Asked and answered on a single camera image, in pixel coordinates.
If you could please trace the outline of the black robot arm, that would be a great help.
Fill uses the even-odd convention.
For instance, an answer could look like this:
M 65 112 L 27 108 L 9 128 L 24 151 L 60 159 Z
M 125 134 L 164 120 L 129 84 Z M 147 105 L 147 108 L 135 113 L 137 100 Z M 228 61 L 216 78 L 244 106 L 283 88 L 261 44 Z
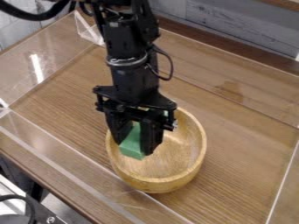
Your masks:
M 112 84 L 96 86 L 97 111 L 124 154 L 136 143 L 137 153 L 148 156 L 173 130 L 176 103 L 161 95 L 160 82 L 172 76 L 159 74 L 157 57 L 168 53 L 156 46 L 159 21 L 148 0 L 53 0 L 75 2 L 95 18 L 107 48 Z

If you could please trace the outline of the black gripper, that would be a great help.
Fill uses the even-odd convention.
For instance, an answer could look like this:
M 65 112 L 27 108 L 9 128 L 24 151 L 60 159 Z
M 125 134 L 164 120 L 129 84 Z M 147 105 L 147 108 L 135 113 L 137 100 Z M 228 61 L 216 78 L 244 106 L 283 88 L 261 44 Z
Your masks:
M 156 63 L 139 65 L 107 64 L 112 84 L 95 86 L 97 110 L 105 114 L 116 144 L 121 144 L 133 127 L 140 122 L 141 152 L 149 156 L 163 142 L 164 130 L 173 130 L 176 103 L 159 90 L 160 81 L 168 81 Z

